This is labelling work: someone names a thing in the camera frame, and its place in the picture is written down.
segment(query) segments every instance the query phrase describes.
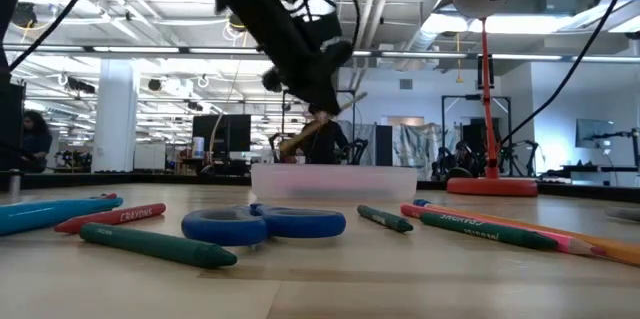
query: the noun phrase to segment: orange stand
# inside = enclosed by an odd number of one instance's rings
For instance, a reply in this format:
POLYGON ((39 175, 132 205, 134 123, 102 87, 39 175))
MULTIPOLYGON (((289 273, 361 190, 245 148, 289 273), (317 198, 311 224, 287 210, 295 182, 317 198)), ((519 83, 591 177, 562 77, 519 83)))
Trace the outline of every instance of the orange stand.
POLYGON ((482 19, 482 71, 484 116, 487 125, 488 161, 485 178, 451 178, 447 192, 469 195, 537 196, 538 185, 533 180, 500 179, 498 148, 491 120, 491 92, 489 88, 489 45, 487 43, 487 19, 482 19))

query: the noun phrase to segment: orange base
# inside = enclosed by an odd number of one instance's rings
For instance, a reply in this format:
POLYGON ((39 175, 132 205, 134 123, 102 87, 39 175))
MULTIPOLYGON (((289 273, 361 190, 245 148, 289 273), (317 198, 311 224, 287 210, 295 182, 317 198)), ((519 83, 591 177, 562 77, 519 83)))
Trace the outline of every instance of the orange base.
POLYGON ((533 180, 451 178, 447 192, 467 195, 538 196, 538 185, 533 180))

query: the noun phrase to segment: wooden table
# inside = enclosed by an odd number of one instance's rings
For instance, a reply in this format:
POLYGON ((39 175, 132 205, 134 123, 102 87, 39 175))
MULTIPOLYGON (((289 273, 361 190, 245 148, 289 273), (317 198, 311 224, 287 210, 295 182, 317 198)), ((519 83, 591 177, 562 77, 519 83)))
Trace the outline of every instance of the wooden table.
MULTIPOLYGON (((128 184, 23 191, 25 201, 117 192, 126 206, 167 212, 127 224, 181 235, 193 210, 255 201, 247 187, 128 184)), ((463 197, 419 192, 460 209, 640 242, 640 225, 608 218, 615 205, 572 198, 463 197)), ((0 202, 7 203, 2 197, 0 202)), ((231 249, 236 266, 203 271, 83 243, 50 229, 0 238, 4 319, 161 318, 640 318, 640 268, 538 252, 422 226, 398 234, 358 217, 357 204, 399 212, 399 201, 269 201, 338 210, 346 232, 231 249)))

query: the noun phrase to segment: red pole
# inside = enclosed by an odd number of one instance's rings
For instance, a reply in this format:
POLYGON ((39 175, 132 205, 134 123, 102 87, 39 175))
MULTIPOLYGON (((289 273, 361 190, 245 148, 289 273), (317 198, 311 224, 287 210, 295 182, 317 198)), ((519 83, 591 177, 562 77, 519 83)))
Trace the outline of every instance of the red pole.
POLYGON ((487 18, 482 21, 482 86, 484 97, 482 99, 484 105, 484 116, 487 124, 487 151, 489 160, 485 168, 485 177, 490 179, 498 178, 498 156, 496 151, 496 138, 493 134, 493 120, 491 117, 491 92, 489 87, 489 45, 487 43, 487 18))

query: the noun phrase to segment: clear plastic container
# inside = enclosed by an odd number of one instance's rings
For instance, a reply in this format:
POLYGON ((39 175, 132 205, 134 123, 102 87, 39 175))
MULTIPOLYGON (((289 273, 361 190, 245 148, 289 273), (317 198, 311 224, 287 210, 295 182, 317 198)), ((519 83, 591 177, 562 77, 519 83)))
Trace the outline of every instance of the clear plastic container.
POLYGON ((253 164, 251 188, 258 199, 413 199, 414 168, 352 165, 253 164))

